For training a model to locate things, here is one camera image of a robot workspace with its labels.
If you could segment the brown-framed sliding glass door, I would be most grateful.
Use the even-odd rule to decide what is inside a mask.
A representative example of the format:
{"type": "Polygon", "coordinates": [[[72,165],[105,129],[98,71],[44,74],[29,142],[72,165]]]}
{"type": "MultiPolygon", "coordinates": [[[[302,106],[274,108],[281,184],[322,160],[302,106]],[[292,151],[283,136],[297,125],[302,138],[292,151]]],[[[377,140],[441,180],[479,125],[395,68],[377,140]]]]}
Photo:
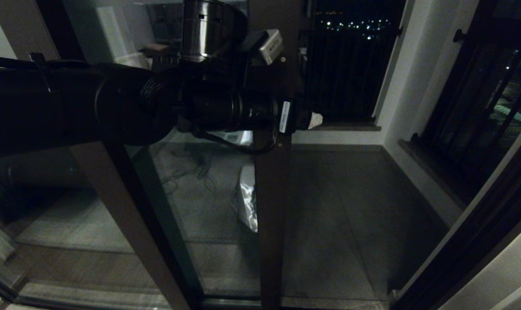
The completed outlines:
{"type": "Polygon", "coordinates": [[[244,304],[237,304],[233,298],[205,298],[146,150],[138,153],[135,161],[120,143],[88,143],[70,150],[172,309],[279,310],[289,205],[290,142],[291,138],[283,139],[280,149],[254,157],[260,302],[244,304]]]}

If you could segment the brown stone window sill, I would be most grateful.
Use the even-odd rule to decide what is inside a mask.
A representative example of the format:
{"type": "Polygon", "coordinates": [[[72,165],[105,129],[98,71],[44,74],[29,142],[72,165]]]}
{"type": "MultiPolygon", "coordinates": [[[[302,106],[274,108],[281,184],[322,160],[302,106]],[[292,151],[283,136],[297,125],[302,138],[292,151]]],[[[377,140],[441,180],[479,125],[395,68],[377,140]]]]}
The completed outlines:
{"type": "Polygon", "coordinates": [[[438,173],[436,164],[417,145],[404,139],[398,140],[399,166],[426,198],[435,212],[459,216],[466,205],[448,185],[445,175],[438,173]]]}

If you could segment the brown-framed fixed glass panel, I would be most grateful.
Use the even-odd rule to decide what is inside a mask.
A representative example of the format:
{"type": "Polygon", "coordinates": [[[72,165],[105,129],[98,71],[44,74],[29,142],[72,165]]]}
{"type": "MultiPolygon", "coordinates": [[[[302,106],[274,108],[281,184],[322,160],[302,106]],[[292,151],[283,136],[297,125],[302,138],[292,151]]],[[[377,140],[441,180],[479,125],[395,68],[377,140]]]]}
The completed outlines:
{"type": "Polygon", "coordinates": [[[125,145],[160,139],[161,119],[140,102],[140,90],[155,74],[146,69],[82,61],[52,61],[59,53],[36,0],[0,0],[7,39],[40,47],[28,61],[0,57],[0,158],[62,146],[99,194],[138,259],[174,310],[191,310],[183,273],[172,266],[169,239],[125,145]]]}

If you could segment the dark brown door jamb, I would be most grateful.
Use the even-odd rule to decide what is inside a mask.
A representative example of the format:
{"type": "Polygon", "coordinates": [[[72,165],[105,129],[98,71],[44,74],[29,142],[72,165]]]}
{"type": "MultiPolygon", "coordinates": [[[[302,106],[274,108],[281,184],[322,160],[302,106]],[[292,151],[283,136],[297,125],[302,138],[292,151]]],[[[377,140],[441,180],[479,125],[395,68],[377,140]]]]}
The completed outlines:
{"type": "Polygon", "coordinates": [[[435,310],[521,224],[521,134],[390,310],[435,310]]]}

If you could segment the dark front-load washing machine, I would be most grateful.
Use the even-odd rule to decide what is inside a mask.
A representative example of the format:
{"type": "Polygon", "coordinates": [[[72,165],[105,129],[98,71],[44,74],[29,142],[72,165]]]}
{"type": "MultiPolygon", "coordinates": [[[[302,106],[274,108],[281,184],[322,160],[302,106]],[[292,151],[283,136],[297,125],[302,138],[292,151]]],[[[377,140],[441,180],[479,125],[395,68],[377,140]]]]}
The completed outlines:
{"type": "Polygon", "coordinates": [[[91,184],[69,153],[32,153],[0,158],[0,193],[23,188],[89,189],[91,184]]]}

